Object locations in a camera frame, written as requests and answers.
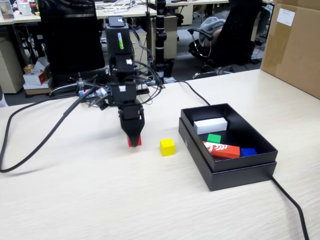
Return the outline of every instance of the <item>black pole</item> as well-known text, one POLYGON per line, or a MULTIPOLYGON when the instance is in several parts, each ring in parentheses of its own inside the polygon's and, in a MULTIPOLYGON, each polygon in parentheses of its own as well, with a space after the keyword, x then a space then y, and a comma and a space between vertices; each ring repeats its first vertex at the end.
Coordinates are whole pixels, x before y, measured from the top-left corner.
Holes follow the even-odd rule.
POLYGON ((155 66, 156 73, 161 78, 162 83, 164 83, 164 68, 165 68, 165 40, 167 39, 167 34, 165 32, 165 9, 166 0, 156 0, 156 36, 155 36, 155 66))

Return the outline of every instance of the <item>black box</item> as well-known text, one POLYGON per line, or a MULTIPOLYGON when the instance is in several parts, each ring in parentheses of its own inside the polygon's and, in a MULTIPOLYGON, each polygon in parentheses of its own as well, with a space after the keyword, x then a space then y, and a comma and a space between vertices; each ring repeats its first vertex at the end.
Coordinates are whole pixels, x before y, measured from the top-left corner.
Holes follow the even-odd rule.
POLYGON ((211 191, 267 181, 275 171, 278 151, 226 103, 182 109, 179 133, 211 191), (214 133, 222 144, 255 148, 258 154, 215 160, 203 144, 208 133, 198 135, 193 128, 195 121, 215 118, 228 122, 226 131, 214 133))

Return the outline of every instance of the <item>white label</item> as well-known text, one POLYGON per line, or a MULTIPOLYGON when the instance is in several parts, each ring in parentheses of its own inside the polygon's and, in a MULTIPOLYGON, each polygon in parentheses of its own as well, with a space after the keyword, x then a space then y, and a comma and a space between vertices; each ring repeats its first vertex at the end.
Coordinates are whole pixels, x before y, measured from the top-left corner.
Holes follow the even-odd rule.
POLYGON ((120 92, 125 92, 126 91, 126 85, 119 86, 119 91, 120 92))
POLYGON ((295 18, 295 14, 296 13, 294 11, 289 11, 289 10, 280 8, 279 15, 276 21, 291 27, 292 22, 294 21, 294 18, 295 18))

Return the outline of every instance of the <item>power cord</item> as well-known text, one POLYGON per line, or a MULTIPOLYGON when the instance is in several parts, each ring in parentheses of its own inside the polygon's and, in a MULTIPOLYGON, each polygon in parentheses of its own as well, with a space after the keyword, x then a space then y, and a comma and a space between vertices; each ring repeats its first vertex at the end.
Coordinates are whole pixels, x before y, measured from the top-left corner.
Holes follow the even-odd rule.
POLYGON ((201 96, 199 93, 196 92, 196 90, 193 89, 193 87, 190 85, 190 83, 188 83, 187 81, 182 81, 182 80, 175 80, 176 83, 184 83, 187 84, 189 86, 189 88, 199 97, 201 98, 206 104, 208 104, 209 106, 211 105, 203 96, 201 96))
POLYGON ((284 188, 277 182, 277 180, 272 176, 271 180, 274 182, 274 184, 280 189, 280 191, 290 200, 290 202, 292 202, 292 204, 296 207, 296 209, 299 212, 299 216, 300 216, 300 221, 301 221, 301 226, 302 226, 302 231, 303 231, 303 236, 305 240, 309 240, 309 236, 308 236, 308 231, 307 231, 307 226, 306 226, 306 222, 305 222, 305 217, 304 217, 304 213, 302 212, 301 207, 299 206, 299 204, 284 190, 284 188))
MULTIPOLYGON (((206 104, 208 104, 210 106, 210 103, 205 100, 205 98, 203 96, 201 96, 199 93, 197 93, 192 86, 190 85, 190 83, 183 81, 183 80, 176 80, 177 83, 185 83, 187 84, 190 89, 197 95, 199 96, 206 104)), ((305 217, 304 217, 304 213, 302 212, 301 207, 299 206, 299 204, 284 190, 284 188, 277 182, 277 180, 271 176, 271 180, 274 182, 274 184, 280 189, 280 191, 290 200, 290 202, 293 203, 293 205, 296 207, 296 209, 299 212, 299 216, 300 216, 300 221, 301 221, 301 226, 302 226, 302 231, 303 231, 303 236, 305 240, 309 240, 309 236, 308 236, 308 231, 307 231, 307 226, 306 226, 306 222, 305 222, 305 217)))
POLYGON ((10 128, 10 124, 11 124, 11 120, 12 118, 20 113, 21 111, 31 108, 35 105, 38 104, 42 104, 44 102, 50 101, 50 100, 54 100, 54 99, 59 99, 62 97, 74 97, 74 96, 79 96, 78 94, 75 93, 70 93, 70 94, 63 94, 63 95, 59 95, 59 96, 54 96, 42 101, 38 101, 36 103, 30 104, 28 106, 22 107, 19 110, 15 111, 14 113, 11 114, 11 116, 8 119, 7 125, 6 125, 6 129, 5 129, 5 134, 4 134, 4 140, 3 140, 3 145, 2 145, 2 149, 1 149, 1 153, 0 153, 0 173, 8 173, 11 172, 15 169, 17 169, 18 167, 20 167, 22 164, 24 164, 26 161, 28 161, 33 155, 36 154, 36 152, 39 151, 39 149, 41 149, 41 147, 49 140, 49 138, 55 133, 55 131, 58 129, 58 127, 60 126, 60 124, 66 119, 66 117, 76 108, 76 106, 78 106, 83 100, 85 100, 85 98, 87 96, 89 96, 90 94, 92 94, 96 89, 96 86, 94 85, 88 92, 86 92, 82 97, 80 97, 79 99, 77 99, 63 114, 63 116, 60 118, 60 120, 56 123, 56 125, 53 127, 53 129, 49 132, 49 134, 42 140, 42 142, 40 142, 40 144, 28 155, 26 156, 22 161, 18 162, 16 165, 7 168, 7 169, 2 169, 2 164, 3 164, 3 160, 4 160, 4 156, 5 156, 5 151, 6 151, 6 146, 7 146, 7 141, 8 141, 8 135, 9 135, 9 128, 10 128))

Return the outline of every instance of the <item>brown cardboard box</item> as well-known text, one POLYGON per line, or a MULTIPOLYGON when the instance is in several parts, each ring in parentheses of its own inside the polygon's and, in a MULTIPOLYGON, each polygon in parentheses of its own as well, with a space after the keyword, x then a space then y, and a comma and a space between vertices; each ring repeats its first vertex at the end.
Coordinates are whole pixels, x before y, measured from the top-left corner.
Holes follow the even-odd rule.
POLYGON ((261 69, 320 99, 320 0, 276 2, 261 69))

